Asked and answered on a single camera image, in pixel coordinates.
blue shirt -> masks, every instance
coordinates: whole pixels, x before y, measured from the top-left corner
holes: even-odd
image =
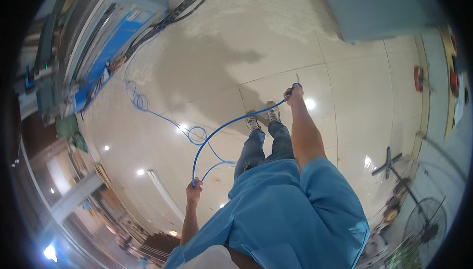
[[[230,200],[164,268],[176,268],[211,245],[253,257],[265,269],[353,268],[370,229],[346,179],[325,158],[299,175],[294,159],[269,162],[240,175]]]

standing fan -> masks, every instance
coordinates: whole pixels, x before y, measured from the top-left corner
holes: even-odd
[[[437,250],[440,248],[442,241],[446,234],[446,212],[442,207],[442,202],[428,197],[418,201],[416,196],[411,191],[407,181],[397,173],[394,169],[394,162],[402,157],[402,153],[391,158],[391,148],[386,149],[386,163],[373,171],[373,176],[386,171],[386,178],[389,177],[389,172],[392,171],[399,179],[399,183],[404,185],[405,189],[416,203],[414,210],[409,215],[404,228],[404,239],[409,238],[409,246],[403,247],[404,251],[399,254],[401,261],[400,268],[419,268],[416,261],[417,257],[420,259],[423,268],[426,267],[430,260],[434,257]]]
[[[446,212],[434,198],[422,199],[407,219],[403,238],[413,236],[423,267],[426,267],[440,248],[446,234]]]

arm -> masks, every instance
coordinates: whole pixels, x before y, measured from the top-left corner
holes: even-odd
[[[286,96],[292,91],[287,104],[292,111],[292,151],[299,165],[299,172],[312,159],[325,157],[322,136],[307,112],[302,96],[304,91],[297,85],[289,88],[284,93]]]
[[[195,187],[192,187],[191,182],[186,189],[187,206],[184,225],[182,227],[181,245],[186,245],[199,231],[199,225],[197,224],[197,203],[201,198],[201,185],[203,185],[203,183],[197,177],[194,179],[194,182]]]

blue cable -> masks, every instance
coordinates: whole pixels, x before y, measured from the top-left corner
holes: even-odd
[[[241,119],[243,119],[243,118],[251,117],[251,116],[254,116],[254,115],[256,115],[256,114],[269,111],[270,109],[275,108],[275,107],[281,105],[281,104],[282,104],[283,102],[285,102],[287,99],[284,99],[284,100],[280,101],[279,103],[277,103],[277,104],[275,104],[274,106],[271,106],[271,107],[269,107],[269,108],[265,108],[265,109],[263,109],[263,110],[260,110],[260,111],[257,111],[257,112],[253,112],[253,113],[251,113],[251,114],[244,115],[244,116],[242,116],[242,117],[233,119],[232,121],[229,121],[229,122],[223,124],[222,126],[220,126],[219,128],[217,128],[217,130],[215,130],[214,132],[212,132],[212,134],[211,134],[210,136],[208,136],[207,131],[205,131],[205,129],[202,128],[202,127],[200,127],[200,126],[194,126],[194,127],[191,127],[190,129],[182,128],[182,127],[180,126],[180,124],[174,122],[173,120],[170,120],[170,119],[168,119],[168,118],[166,118],[166,117],[163,117],[163,116],[161,116],[161,115],[159,115],[159,114],[157,114],[157,113],[155,113],[155,112],[153,112],[153,111],[150,111],[150,110],[149,110],[150,103],[149,103],[149,101],[148,101],[148,98],[146,97],[146,95],[144,95],[144,94],[142,94],[142,93],[137,93],[137,92],[136,92],[136,89],[137,89],[137,87],[138,87],[138,84],[137,84],[135,81],[133,81],[133,80],[127,80],[127,76],[126,76],[126,75],[127,75],[127,72],[128,72],[128,68],[129,68],[129,66],[132,64],[132,61],[133,61],[135,55],[139,52],[139,50],[140,50],[141,48],[145,47],[147,44],[151,43],[152,41],[154,41],[154,39],[156,39],[156,38],[158,37],[158,35],[159,35],[159,34],[161,33],[161,31],[163,30],[164,25],[166,24],[166,19],[168,18],[168,16],[169,16],[169,15],[166,13],[166,16],[164,17],[163,23],[162,23],[162,25],[161,25],[161,29],[160,29],[159,32],[156,34],[156,36],[155,36],[154,38],[152,38],[150,41],[146,42],[145,44],[142,44],[142,45],[138,48],[138,50],[136,50],[136,51],[133,53],[133,56],[130,58],[130,63],[127,65],[127,67],[126,67],[126,69],[125,69],[125,73],[124,73],[125,88],[126,88],[126,93],[127,93],[127,95],[128,95],[128,98],[129,98],[130,101],[132,102],[133,107],[135,107],[135,109],[140,110],[140,111],[142,111],[142,112],[150,113],[150,114],[152,114],[152,115],[154,115],[154,116],[156,116],[156,117],[160,117],[160,118],[162,118],[162,119],[164,119],[164,120],[170,122],[171,124],[173,124],[174,126],[176,126],[176,127],[187,137],[187,139],[189,140],[189,142],[191,142],[191,143],[194,144],[194,145],[200,146],[200,148],[199,148],[197,154],[195,155],[194,165],[192,166],[192,186],[195,187],[195,183],[194,183],[195,166],[196,166],[196,164],[197,164],[197,159],[198,159],[198,157],[199,157],[199,154],[201,153],[201,151],[202,151],[202,149],[204,148],[205,144],[207,144],[207,143],[209,144],[209,147],[210,147],[212,153],[216,156],[217,159],[220,160],[220,162],[217,163],[216,165],[212,166],[212,167],[205,173],[204,177],[202,178],[202,181],[204,180],[204,178],[207,176],[207,174],[208,174],[212,169],[214,169],[215,167],[217,167],[217,166],[219,166],[219,165],[222,165],[222,164],[236,165],[236,162],[224,160],[224,159],[222,159],[220,156],[217,155],[217,153],[214,151],[214,149],[213,149],[212,146],[210,145],[209,140],[210,140],[211,137],[213,137],[213,136],[214,136],[218,131],[220,131],[222,128],[224,128],[224,127],[226,127],[226,126],[228,126],[228,125],[230,125],[230,124],[232,124],[232,123],[234,123],[234,122],[236,122],[236,121],[239,121],[239,120],[241,120]],[[131,90],[133,91],[132,96],[130,96],[130,94],[129,94],[129,91],[131,91]],[[199,138],[200,138],[200,139],[205,139],[203,143],[196,142],[196,141],[192,140],[191,137],[190,137],[190,134],[191,134],[191,133],[192,133],[193,135],[195,135],[195,136],[198,136],[198,135],[196,134],[196,132],[195,132],[195,130],[197,130],[197,129],[202,130],[203,135],[200,136]]]
[[[229,122],[223,124],[222,126],[220,126],[219,128],[217,128],[214,132],[212,132],[212,134],[211,134],[209,137],[207,137],[207,138],[205,139],[205,141],[202,143],[202,145],[201,145],[201,147],[199,148],[197,154],[195,155],[194,165],[192,166],[192,186],[195,187],[194,174],[195,174],[195,165],[197,164],[197,159],[198,159],[198,157],[199,157],[199,154],[200,154],[201,151],[202,151],[202,148],[204,148],[205,144],[206,144],[207,142],[209,142],[209,140],[210,140],[211,137],[213,137],[217,132],[219,132],[219,131],[220,131],[222,128],[224,128],[225,126],[228,126],[228,125],[230,125],[230,124],[232,124],[232,123],[234,123],[234,122],[237,122],[237,121],[239,121],[239,120],[241,120],[241,119],[243,119],[243,118],[251,117],[251,116],[254,116],[254,115],[256,115],[256,114],[269,111],[269,110],[271,110],[272,108],[275,108],[275,107],[281,105],[281,104],[282,104],[283,102],[285,102],[285,101],[286,101],[286,99],[284,99],[284,100],[278,102],[277,104],[275,104],[274,106],[271,106],[271,107],[269,107],[269,108],[265,108],[265,109],[263,109],[263,110],[260,110],[260,111],[257,111],[257,112],[253,112],[253,113],[251,113],[251,114],[248,114],[248,115],[241,116],[241,117],[238,117],[238,118],[236,118],[236,119],[233,119],[232,121],[229,121]],[[214,166],[212,166],[212,167],[205,173],[204,177],[202,178],[202,181],[204,180],[205,176],[207,176],[207,174],[208,174],[214,167],[216,167],[216,166],[217,166],[217,164],[214,165]]]

wrist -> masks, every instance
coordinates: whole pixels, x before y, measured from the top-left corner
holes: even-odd
[[[197,210],[197,202],[187,202],[186,211],[196,211]]]

